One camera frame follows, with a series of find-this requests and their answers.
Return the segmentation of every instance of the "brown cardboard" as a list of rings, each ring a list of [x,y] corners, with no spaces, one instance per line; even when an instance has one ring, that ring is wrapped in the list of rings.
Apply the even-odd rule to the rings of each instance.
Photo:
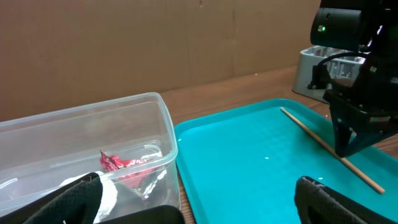
[[[233,1],[188,0],[188,43],[192,84],[233,74]]]
[[[318,5],[0,1],[0,121],[293,65]]]
[[[236,75],[288,67],[310,46],[318,0],[236,0]]]

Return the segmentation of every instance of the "red crumpled paper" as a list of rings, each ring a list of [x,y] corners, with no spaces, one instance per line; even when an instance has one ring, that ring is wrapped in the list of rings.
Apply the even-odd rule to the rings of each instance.
[[[101,151],[101,158],[99,159],[102,167],[108,172],[112,172],[118,169],[123,169],[125,167],[133,166],[136,164],[142,164],[148,162],[150,159],[130,159],[130,160],[121,160],[117,155],[107,156],[105,153]],[[127,186],[131,188],[138,187],[142,181],[147,177],[147,174],[156,170],[155,168],[147,169],[141,172],[137,172],[135,174],[129,174],[122,177],[119,177],[119,180],[122,180]]]

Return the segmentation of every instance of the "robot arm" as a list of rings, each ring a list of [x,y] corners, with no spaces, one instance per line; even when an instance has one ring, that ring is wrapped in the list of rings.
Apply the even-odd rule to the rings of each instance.
[[[353,52],[333,55],[313,67],[308,88],[326,88],[335,149],[350,156],[398,133],[398,6],[396,0],[322,0],[311,43]],[[363,57],[351,86],[331,79],[325,63]],[[351,139],[353,131],[356,137]]]

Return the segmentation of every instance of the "table surface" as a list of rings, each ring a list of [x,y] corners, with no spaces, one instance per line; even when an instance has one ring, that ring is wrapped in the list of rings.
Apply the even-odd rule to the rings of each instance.
[[[200,116],[229,110],[239,106],[273,98],[298,101],[330,119],[329,106],[292,91],[296,67],[247,75],[198,86],[190,86],[162,93],[174,125]],[[386,139],[376,147],[398,158],[398,135]],[[186,222],[195,223],[185,188],[178,175],[181,208]]]

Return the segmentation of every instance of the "wooden dowel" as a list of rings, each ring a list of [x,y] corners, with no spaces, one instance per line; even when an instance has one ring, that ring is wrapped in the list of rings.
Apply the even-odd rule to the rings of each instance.
[[[288,117],[291,118],[296,124],[298,124],[305,132],[307,132],[309,135],[311,135],[312,138],[314,138],[319,144],[321,144],[323,147],[325,147],[330,153],[332,153],[340,162],[342,162],[346,167],[348,167],[351,171],[353,171],[358,177],[360,177],[363,181],[365,181],[367,184],[369,184],[375,191],[377,191],[379,194],[384,194],[386,193],[386,190],[382,188],[380,185],[378,185],[375,181],[370,179],[366,174],[364,174],[362,171],[360,171],[354,164],[352,164],[349,160],[346,158],[341,158],[338,156],[335,152],[335,150],[329,146],[324,140],[322,140],[317,134],[315,134],[313,131],[311,131],[309,128],[306,127],[301,121],[299,121],[295,116],[287,112],[285,108],[281,107],[280,108]]]

